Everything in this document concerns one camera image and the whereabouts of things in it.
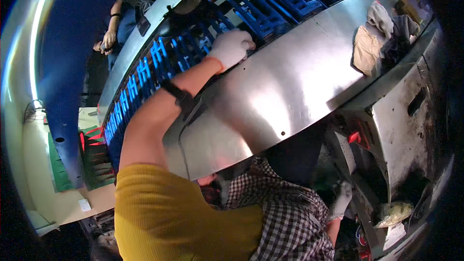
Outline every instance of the plastic bag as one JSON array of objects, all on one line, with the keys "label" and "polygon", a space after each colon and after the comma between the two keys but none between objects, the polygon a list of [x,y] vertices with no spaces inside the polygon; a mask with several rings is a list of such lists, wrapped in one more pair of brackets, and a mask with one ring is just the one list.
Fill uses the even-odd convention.
[{"label": "plastic bag", "polygon": [[413,211],[413,205],[404,202],[385,203],[372,212],[374,228],[387,228],[403,221]]}]

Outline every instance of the dark jeans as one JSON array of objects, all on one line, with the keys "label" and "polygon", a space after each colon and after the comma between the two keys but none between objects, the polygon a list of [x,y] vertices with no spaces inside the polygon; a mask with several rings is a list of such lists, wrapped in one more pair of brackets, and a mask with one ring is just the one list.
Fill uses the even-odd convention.
[{"label": "dark jeans", "polygon": [[113,69],[113,65],[116,61],[119,52],[126,43],[127,38],[136,27],[136,11],[135,9],[126,9],[123,13],[121,20],[119,21],[119,27],[117,29],[116,38],[117,41],[113,44],[113,53],[108,55],[108,70]]},{"label": "dark jeans", "polygon": [[322,119],[267,149],[264,155],[271,168],[283,180],[309,188],[326,129],[327,123]]}]

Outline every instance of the hand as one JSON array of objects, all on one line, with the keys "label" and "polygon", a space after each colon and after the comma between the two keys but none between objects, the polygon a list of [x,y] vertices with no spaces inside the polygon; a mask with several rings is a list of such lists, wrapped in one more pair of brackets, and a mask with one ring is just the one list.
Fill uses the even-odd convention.
[{"label": "hand", "polygon": [[219,35],[212,44],[207,57],[214,57],[222,63],[219,73],[227,71],[241,60],[247,59],[247,50],[255,49],[252,36],[239,29],[234,29]]},{"label": "hand", "polygon": [[331,222],[337,218],[342,218],[345,215],[345,211],[351,198],[353,197],[353,192],[351,191],[351,184],[347,181],[344,181],[337,185],[336,187],[337,198],[335,202],[330,206],[327,216],[327,222]]},{"label": "hand", "polygon": [[213,174],[210,174],[208,176],[201,177],[201,178],[197,179],[198,185],[199,186],[209,185],[210,183],[212,183],[217,178],[217,176],[218,176],[217,174],[213,173]]},{"label": "hand", "polygon": [[103,44],[105,44],[105,48],[109,49],[116,41],[116,31],[108,30],[103,37]]}]

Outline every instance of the black wristband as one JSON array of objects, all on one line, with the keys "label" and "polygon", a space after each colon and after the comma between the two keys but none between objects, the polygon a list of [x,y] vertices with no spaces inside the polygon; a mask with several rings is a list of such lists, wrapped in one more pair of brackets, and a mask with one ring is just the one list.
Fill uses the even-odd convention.
[{"label": "black wristband", "polygon": [[199,100],[194,99],[192,94],[185,90],[180,90],[179,87],[172,84],[170,80],[163,80],[161,82],[161,88],[164,88],[172,96],[176,98],[175,104],[182,109],[184,114],[184,121],[190,116],[190,113],[197,106]]}]

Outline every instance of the power outlet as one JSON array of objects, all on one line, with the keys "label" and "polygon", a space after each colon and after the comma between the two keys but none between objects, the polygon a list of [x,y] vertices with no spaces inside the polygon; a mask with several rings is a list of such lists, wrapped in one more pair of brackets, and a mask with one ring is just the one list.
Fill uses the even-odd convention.
[{"label": "power outlet", "polygon": [[79,200],[79,205],[81,206],[83,212],[87,212],[92,209],[87,199]]}]

